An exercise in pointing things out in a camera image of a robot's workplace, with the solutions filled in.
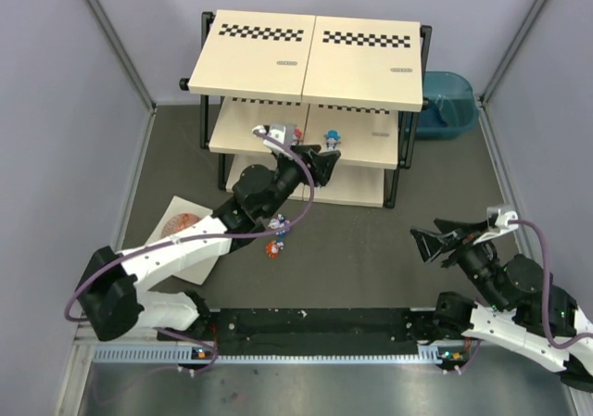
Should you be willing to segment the pink-hooded Doraemon figure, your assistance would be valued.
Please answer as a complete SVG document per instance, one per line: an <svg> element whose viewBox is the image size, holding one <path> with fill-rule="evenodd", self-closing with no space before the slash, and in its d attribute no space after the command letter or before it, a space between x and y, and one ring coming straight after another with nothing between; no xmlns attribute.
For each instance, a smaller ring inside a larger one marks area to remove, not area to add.
<svg viewBox="0 0 593 416"><path fill-rule="evenodd" d="M302 143L302 131L300 131L298 128L295 128L292 135L292 145L301 145Z"/></svg>

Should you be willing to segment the blue bucket Doraemon figure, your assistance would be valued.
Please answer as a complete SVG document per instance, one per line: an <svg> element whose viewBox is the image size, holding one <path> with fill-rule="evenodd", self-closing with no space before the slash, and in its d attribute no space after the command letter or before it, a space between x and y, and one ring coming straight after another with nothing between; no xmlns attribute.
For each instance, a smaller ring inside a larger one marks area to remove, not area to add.
<svg viewBox="0 0 593 416"><path fill-rule="evenodd" d="M341 135L337 130L329 130L324 135L325 148L327 151L335 151L341 144Z"/></svg>

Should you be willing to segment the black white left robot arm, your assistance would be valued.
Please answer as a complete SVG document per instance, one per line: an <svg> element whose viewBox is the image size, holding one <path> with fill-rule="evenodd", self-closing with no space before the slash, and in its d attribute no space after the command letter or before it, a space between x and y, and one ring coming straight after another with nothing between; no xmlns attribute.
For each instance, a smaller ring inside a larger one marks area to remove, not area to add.
<svg viewBox="0 0 593 416"><path fill-rule="evenodd" d="M97 249L82 274L71 303L80 304L101 342L136 328L187 333L208 314L203 299L191 292L160 293L155 285L196 264L233 253L267 235L272 218L301 184L325 186L341 157L338 150L297 145L275 155L271 170L246 167L233 195L198 223L155 243L115 252Z"/></svg>

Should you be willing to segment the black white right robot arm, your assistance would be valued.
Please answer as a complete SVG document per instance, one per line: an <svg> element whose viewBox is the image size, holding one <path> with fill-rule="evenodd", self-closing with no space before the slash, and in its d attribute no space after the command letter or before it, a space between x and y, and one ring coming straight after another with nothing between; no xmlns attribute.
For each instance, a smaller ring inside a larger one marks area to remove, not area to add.
<svg viewBox="0 0 593 416"><path fill-rule="evenodd" d="M555 285L543 233L536 232L542 260L517 254L499 260L495 239L525 224L513 208L494 207L478 222L436 219L435 230L412 228L423 262L442 257L459 267L481 296L471 300L443 292L433 322L441 338L461 336L517 353L562 383L592 390L592 322L577 301Z"/></svg>

